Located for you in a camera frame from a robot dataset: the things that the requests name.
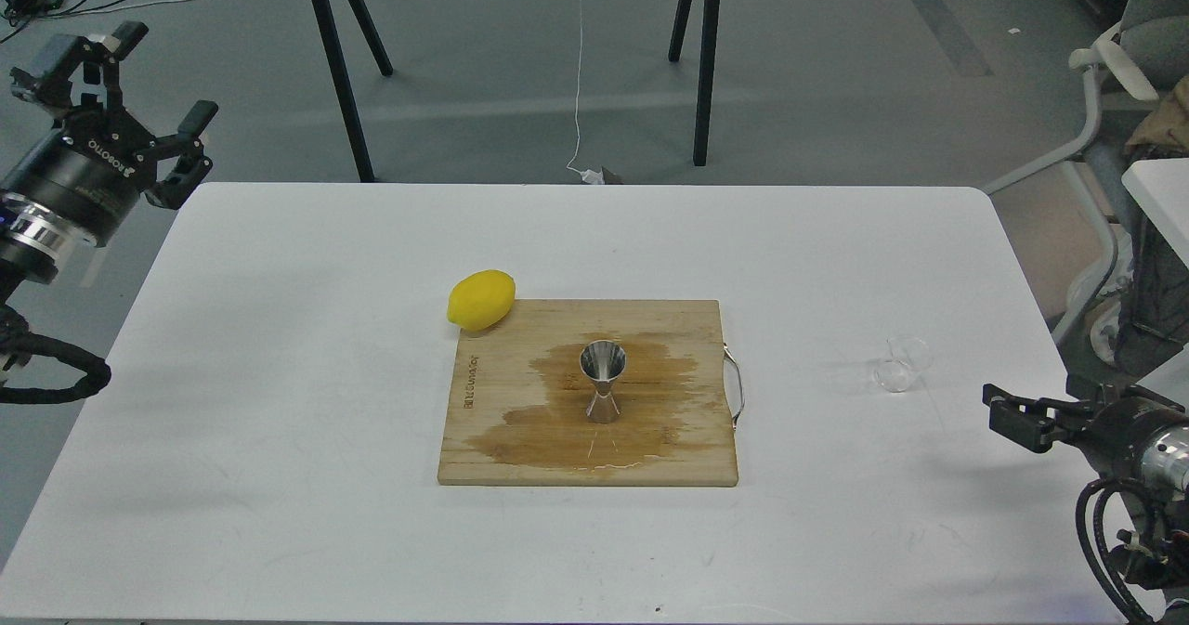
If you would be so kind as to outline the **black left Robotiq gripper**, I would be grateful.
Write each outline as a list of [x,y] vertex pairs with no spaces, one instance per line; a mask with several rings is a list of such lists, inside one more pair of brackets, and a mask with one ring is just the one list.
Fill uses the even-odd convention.
[[[4,198],[68,220],[95,247],[106,247],[141,190],[151,206],[180,210],[213,168],[201,135],[219,112],[214,101],[195,101],[174,135],[155,139],[124,108],[120,62],[147,32],[143,21],[122,21],[111,34],[55,34],[32,71],[11,71],[12,95],[39,106],[55,125],[7,173]],[[77,71],[86,84],[101,88],[80,103],[73,101]],[[140,163],[136,152],[143,150]],[[174,158],[174,171],[157,179],[157,163]]]

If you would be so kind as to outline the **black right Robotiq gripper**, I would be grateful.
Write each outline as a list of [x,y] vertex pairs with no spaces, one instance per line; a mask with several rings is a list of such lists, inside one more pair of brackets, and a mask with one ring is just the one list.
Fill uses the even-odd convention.
[[1171,497],[1185,495],[1185,410],[1156,394],[1103,400],[1027,399],[984,384],[989,429],[1034,454],[1061,442],[1078,447],[1101,474],[1134,478]]

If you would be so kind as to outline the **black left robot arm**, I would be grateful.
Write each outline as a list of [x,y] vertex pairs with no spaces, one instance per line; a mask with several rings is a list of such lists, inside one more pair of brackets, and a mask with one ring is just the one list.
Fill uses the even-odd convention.
[[48,113],[46,134],[4,175],[4,402],[48,406],[84,400],[111,383],[106,359],[37,328],[46,308],[23,307],[73,250],[103,248],[136,206],[178,210],[213,169],[205,130],[218,105],[200,99],[174,133],[155,134],[124,101],[122,63],[147,33],[122,21],[111,33],[55,34],[11,91]]

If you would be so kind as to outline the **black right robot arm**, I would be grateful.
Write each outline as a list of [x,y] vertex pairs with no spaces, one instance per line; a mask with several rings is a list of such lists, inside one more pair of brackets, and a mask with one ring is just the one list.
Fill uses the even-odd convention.
[[984,384],[990,430],[1044,454],[1078,448],[1096,480],[1075,505],[1078,547],[1130,624],[1152,624],[1130,586],[1185,588],[1188,417],[1184,405],[1138,384],[1101,385],[1086,400],[1027,399]]

